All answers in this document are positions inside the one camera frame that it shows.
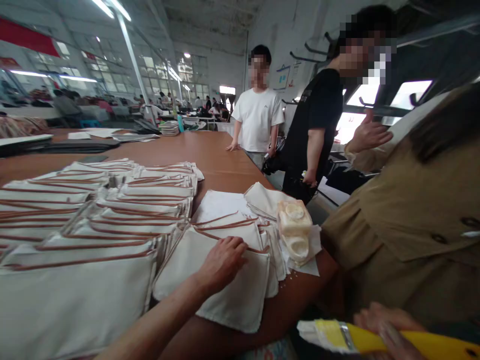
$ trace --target fluorescent light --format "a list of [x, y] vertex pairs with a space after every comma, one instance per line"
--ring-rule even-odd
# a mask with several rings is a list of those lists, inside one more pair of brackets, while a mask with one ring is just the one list
[[111, 17], [112, 19], [114, 19], [114, 13], [112, 12], [112, 10], [110, 10], [108, 8], [107, 5], [104, 4], [104, 2], [102, 0], [92, 0], [100, 9], [103, 10], [103, 12], [105, 14], [107, 14], [109, 17]]
[[175, 80], [182, 81], [182, 79], [177, 75], [175, 70], [173, 70], [170, 66], [168, 67], [168, 72]]
[[26, 76], [38, 76], [40, 78], [47, 78], [48, 76], [45, 74], [41, 74], [38, 72], [30, 72], [30, 71], [19, 71], [19, 70], [10, 70], [11, 73], [18, 74], [18, 75], [26, 75]]
[[68, 76], [68, 75], [59, 75], [62, 79], [69, 79], [69, 80], [76, 80], [76, 81], [84, 81], [87, 83], [96, 83], [97, 80], [89, 79], [88, 77], [77, 77], [77, 76]]
[[113, 4], [113, 6], [115, 6], [119, 12], [121, 12], [121, 14], [128, 20], [128, 21], [132, 21], [132, 19], [130, 18], [130, 15], [129, 13], [127, 12], [127, 10], [124, 9], [124, 7], [118, 2], [118, 0], [110, 0], [110, 2]]
[[220, 93], [221, 93], [221, 94], [232, 94], [232, 95], [235, 95], [235, 88], [234, 88], [234, 87], [228, 87], [228, 86], [220, 85]]

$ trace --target yellow brush handle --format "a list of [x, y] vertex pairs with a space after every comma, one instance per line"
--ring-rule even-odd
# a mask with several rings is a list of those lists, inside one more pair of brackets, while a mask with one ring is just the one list
[[[361, 354], [387, 351], [380, 336], [352, 324], [348, 324], [348, 330], [355, 347]], [[431, 332], [400, 331], [400, 333], [427, 360], [480, 359], [480, 346], [470, 342]]]

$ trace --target dark pants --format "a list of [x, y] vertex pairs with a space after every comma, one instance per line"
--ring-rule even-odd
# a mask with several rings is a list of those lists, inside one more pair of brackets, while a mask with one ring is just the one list
[[283, 178], [282, 191], [291, 197], [302, 200], [305, 205], [312, 200], [317, 188], [303, 183], [302, 171], [288, 168]]

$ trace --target red banner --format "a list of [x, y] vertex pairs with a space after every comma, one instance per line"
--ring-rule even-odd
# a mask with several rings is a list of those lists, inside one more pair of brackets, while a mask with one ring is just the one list
[[85, 51], [86, 57], [89, 58], [90, 60], [95, 60], [95, 55]]
[[60, 57], [51, 37], [0, 18], [0, 40], [57, 58]]
[[0, 57], [0, 68], [7, 70], [22, 70], [19, 63], [11, 57]]

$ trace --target wooden table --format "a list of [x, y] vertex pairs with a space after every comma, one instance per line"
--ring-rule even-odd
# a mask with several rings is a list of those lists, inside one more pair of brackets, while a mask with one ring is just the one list
[[[68, 132], [71, 130], [58, 129], [55, 139], [64, 140]], [[243, 151], [225, 151], [231, 142], [226, 132], [185, 132], [150, 142], [124, 143], [102, 155], [108, 156], [106, 161], [129, 158], [144, 166], [195, 162], [205, 176], [199, 183], [195, 211], [208, 189], [244, 193], [255, 182], [273, 188]], [[60, 170], [85, 156], [32, 154], [0, 159], [0, 185]], [[316, 262], [320, 277], [295, 272], [282, 281], [275, 297], [265, 300], [257, 333], [244, 334], [194, 316], [171, 340], [161, 359], [225, 359], [282, 338], [339, 271], [326, 250], [316, 256]], [[339, 302], [343, 300], [341, 290], [337, 298]]]

